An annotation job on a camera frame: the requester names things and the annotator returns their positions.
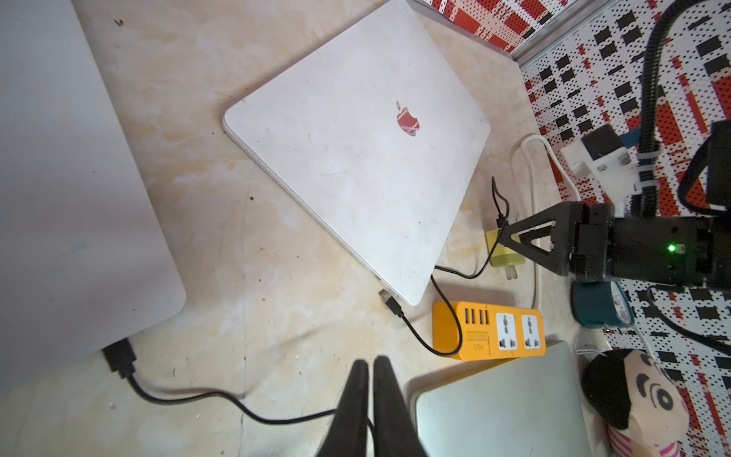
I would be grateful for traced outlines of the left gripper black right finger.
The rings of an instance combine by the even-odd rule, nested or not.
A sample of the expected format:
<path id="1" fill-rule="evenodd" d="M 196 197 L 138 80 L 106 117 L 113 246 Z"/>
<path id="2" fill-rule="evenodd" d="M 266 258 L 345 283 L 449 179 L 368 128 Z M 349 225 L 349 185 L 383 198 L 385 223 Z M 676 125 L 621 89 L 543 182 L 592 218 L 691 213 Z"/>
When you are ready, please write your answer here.
<path id="1" fill-rule="evenodd" d="M 375 455 L 426 457 L 393 367 L 384 355 L 374 361 L 373 382 Z"/>

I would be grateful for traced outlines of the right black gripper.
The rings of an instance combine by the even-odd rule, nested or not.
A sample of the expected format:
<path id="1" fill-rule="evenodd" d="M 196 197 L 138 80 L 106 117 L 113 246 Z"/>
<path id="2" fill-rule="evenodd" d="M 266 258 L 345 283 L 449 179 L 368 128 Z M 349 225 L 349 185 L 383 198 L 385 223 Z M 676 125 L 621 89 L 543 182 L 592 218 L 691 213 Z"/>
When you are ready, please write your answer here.
<path id="1" fill-rule="evenodd" d="M 730 287 L 730 218 L 616 218 L 563 202 L 502 228 L 498 243 L 557 275 L 676 287 Z"/>

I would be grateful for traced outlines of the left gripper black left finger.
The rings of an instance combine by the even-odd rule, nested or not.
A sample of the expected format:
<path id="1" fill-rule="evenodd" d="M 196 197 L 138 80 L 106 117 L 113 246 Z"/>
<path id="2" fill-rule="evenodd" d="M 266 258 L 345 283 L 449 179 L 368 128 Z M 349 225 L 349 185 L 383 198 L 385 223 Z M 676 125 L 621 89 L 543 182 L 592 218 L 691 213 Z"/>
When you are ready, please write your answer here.
<path id="1" fill-rule="evenodd" d="M 366 456 L 369 365 L 356 360 L 317 456 Z"/>

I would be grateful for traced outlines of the yellow charger adapter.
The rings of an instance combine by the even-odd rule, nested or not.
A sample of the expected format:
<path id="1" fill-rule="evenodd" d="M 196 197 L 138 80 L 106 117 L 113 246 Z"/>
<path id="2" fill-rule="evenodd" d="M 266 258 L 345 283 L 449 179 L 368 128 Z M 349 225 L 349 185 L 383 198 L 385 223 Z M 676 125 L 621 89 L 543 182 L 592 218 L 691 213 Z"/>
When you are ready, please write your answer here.
<path id="1" fill-rule="evenodd" d="M 485 234 L 487 247 L 491 252 L 489 265 L 492 268 L 501 268 L 506 274 L 507 280 L 518 278 L 517 266 L 525 264 L 525 257 L 516 251 L 512 251 L 497 242 L 499 230 L 491 230 Z"/>

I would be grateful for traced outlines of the silver apple laptop front right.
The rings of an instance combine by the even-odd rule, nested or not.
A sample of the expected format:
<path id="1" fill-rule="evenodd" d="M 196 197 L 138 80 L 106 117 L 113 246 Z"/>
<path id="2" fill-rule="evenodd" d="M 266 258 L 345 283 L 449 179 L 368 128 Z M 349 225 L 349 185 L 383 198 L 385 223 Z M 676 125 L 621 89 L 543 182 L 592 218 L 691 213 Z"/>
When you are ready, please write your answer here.
<path id="1" fill-rule="evenodd" d="M 577 370 L 565 342 L 447 384 L 411 401 L 429 456 L 589 456 Z"/>

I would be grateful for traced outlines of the white laptop back right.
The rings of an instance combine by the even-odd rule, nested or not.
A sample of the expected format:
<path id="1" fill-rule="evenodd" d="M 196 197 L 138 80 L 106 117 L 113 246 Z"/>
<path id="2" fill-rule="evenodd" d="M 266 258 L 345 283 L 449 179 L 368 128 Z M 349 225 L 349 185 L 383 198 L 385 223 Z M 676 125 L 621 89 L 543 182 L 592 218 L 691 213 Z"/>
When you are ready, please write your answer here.
<path id="1" fill-rule="evenodd" d="M 382 5 L 243 98 L 223 125 L 413 306 L 491 129 L 405 1 Z"/>

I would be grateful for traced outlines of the white laptop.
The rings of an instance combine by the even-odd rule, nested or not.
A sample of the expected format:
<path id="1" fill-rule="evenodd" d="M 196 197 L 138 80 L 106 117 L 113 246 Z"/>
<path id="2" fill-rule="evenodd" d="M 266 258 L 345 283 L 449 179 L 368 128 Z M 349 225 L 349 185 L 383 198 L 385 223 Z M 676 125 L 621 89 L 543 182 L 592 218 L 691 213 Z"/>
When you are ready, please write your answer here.
<path id="1" fill-rule="evenodd" d="M 223 125 L 413 306 L 491 129 L 405 1 L 382 5 L 243 98 Z"/>
<path id="2" fill-rule="evenodd" d="M 187 295 L 69 1 L 1 5 L 1 388 L 144 331 Z"/>

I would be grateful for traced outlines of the white laptop back left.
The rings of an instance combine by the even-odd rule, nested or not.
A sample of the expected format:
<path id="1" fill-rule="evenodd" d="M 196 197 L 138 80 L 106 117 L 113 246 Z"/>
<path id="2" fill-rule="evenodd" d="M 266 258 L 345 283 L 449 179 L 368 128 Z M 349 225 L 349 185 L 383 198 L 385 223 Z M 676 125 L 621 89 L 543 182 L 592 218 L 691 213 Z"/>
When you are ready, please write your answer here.
<path id="1" fill-rule="evenodd" d="M 69 1 L 1 5 L 1 388 L 144 331 L 187 295 Z"/>

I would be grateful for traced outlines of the teal alarm clock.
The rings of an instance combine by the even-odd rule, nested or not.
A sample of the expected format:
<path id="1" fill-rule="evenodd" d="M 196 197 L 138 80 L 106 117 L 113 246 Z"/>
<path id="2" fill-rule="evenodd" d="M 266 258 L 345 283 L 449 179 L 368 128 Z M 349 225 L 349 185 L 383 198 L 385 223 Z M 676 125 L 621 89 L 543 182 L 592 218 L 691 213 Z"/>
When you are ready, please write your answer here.
<path id="1" fill-rule="evenodd" d="M 574 282 L 570 306 L 574 319 L 588 329 L 629 328 L 635 324 L 627 295 L 616 282 Z"/>

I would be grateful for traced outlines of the orange power strip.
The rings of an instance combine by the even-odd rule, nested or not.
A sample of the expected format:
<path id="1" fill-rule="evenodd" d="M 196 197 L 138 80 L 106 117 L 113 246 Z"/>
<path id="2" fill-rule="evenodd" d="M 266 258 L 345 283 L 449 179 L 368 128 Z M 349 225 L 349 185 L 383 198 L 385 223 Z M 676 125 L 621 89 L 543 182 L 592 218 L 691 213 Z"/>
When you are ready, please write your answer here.
<path id="1" fill-rule="evenodd" d="M 473 362 L 538 357 L 546 354 L 544 320 L 538 310 L 457 302 L 434 305 L 433 348 L 460 350 L 452 359 Z"/>

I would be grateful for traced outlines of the cartoon boy plush doll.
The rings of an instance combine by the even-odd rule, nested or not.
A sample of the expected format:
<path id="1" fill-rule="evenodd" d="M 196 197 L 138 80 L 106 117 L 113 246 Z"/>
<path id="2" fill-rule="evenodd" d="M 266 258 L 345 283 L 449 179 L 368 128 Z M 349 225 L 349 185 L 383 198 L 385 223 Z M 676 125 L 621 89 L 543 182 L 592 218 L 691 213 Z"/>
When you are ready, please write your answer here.
<path id="1" fill-rule="evenodd" d="M 616 456 L 680 456 L 690 414 L 677 386 L 643 350 L 609 350 L 584 368 L 581 387 Z"/>

